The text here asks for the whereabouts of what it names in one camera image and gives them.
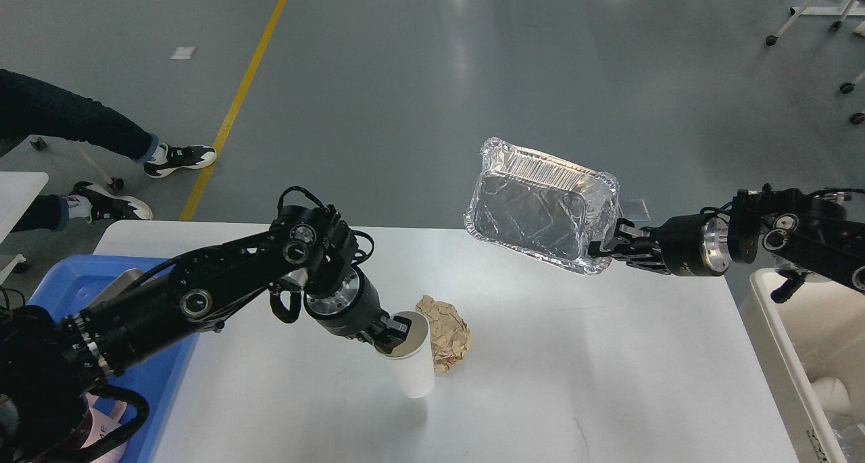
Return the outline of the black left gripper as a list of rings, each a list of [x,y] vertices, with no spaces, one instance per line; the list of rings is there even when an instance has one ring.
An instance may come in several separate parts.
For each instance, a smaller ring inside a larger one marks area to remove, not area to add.
[[[351,269],[336,293],[324,297],[303,295],[305,311],[328,333],[371,343],[382,355],[391,356],[399,342],[407,340],[413,321],[390,316],[381,309],[379,293],[358,267]]]

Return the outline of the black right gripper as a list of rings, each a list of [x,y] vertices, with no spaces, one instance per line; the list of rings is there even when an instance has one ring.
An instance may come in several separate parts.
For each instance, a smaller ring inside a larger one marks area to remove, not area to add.
[[[592,258],[614,258],[642,271],[680,277],[720,277],[732,263],[726,220],[713,214],[676,216],[658,228],[618,218],[603,239],[592,241]]]

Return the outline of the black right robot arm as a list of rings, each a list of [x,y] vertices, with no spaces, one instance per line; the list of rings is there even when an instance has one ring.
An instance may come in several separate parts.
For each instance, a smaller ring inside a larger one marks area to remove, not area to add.
[[[610,258],[643,271],[680,277],[720,277],[732,263],[750,264],[760,249],[775,257],[783,278],[770,299],[785,303],[807,282],[825,278],[864,291],[864,228],[843,206],[861,188],[741,189],[722,207],[637,228],[618,218],[592,258]]]

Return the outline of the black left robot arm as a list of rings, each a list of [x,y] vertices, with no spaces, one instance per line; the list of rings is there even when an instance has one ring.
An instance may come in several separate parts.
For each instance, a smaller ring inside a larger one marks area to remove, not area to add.
[[[276,318],[306,311],[328,333],[390,354],[413,322],[392,316],[360,269],[371,251],[333,205],[278,199],[268,230],[176,255],[111,299],[55,321],[40,306],[2,311],[2,460],[90,462],[126,443],[149,416],[142,395],[109,383],[262,293]]]

